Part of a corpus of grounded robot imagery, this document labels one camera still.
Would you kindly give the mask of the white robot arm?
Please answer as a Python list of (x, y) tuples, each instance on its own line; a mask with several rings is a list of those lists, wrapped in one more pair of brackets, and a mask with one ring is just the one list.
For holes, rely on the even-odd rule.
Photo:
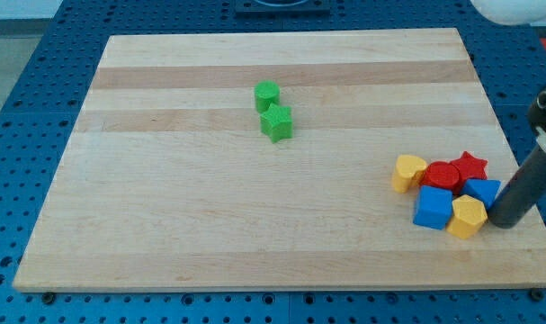
[(546, 0), (470, 0), (486, 19), (501, 25), (521, 25), (546, 19)]

